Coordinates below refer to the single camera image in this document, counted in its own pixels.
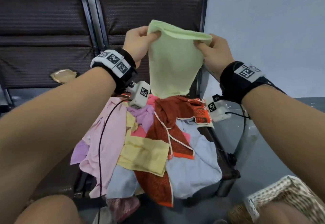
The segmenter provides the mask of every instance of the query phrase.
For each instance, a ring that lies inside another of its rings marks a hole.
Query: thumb
[[[199,51],[202,52],[204,57],[208,56],[211,48],[209,46],[207,46],[204,42],[202,42],[200,40],[194,40],[194,45]]]
[[[161,31],[156,31],[149,33],[147,36],[145,36],[146,41],[148,44],[152,43],[153,41],[156,41],[161,36]]]

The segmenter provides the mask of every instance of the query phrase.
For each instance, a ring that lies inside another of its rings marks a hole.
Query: leg
[[[81,224],[74,202],[63,195],[41,198],[17,218],[15,224]]]
[[[297,209],[281,202],[270,202],[259,213],[256,224],[311,224]]]

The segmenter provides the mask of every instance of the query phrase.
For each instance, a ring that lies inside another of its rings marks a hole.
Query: hand
[[[222,71],[234,61],[227,40],[214,34],[210,46],[201,41],[194,41],[194,45],[204,55],[205,66],[214,74],[219,81]]]
[[[147,34],[147,32],[148,26],[142,26],[129,30],[125,36],[123,49],[132,56],[136,68],[140,66],[141,59],[148,52],[149,45],[161,35],[160,31],[150,34]]]

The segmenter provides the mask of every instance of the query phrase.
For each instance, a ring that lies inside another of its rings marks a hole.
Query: gray floor
[[[11,94],[16,105],[47,91],[48,89],[12,90]],[[320,111],[325,111],[325,98],[298,98]],[[229,103],[231,111],[240,112],[237,104]],[[215,132],[227,152],[233,152],[243,130],[243,119],[232,116],[215,126]],[[260,136],[245,166],[241,169],[241,178],[236,181],[226,198],[213,197],[188,206],[186,201],[175,200],[174,208],[157,205],[145,196],[141,197],[141,207],[124,223],[201,223],[209,224],[219,218],[226,218],[228,210],[240,203],[242,199],[293,173],[280,161],[264,139]],[[82,218],[92,223],[97,210],[97,200],[76,200]]]

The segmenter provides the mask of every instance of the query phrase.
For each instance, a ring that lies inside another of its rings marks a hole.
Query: purple cloth
[[[70,165],[80,163],[82,160],[84,160],[88,154],[88,151],[89,145],[83,140],[80,140],[72,152]]]
[[[135,109],[132,107],[127,107],[126,109],[136,118],[136,123],[141,125],[144,131],[147,133],[153,124],[153,114],[155,112],[155,108],[151,105],[146,105],[141,109]]]

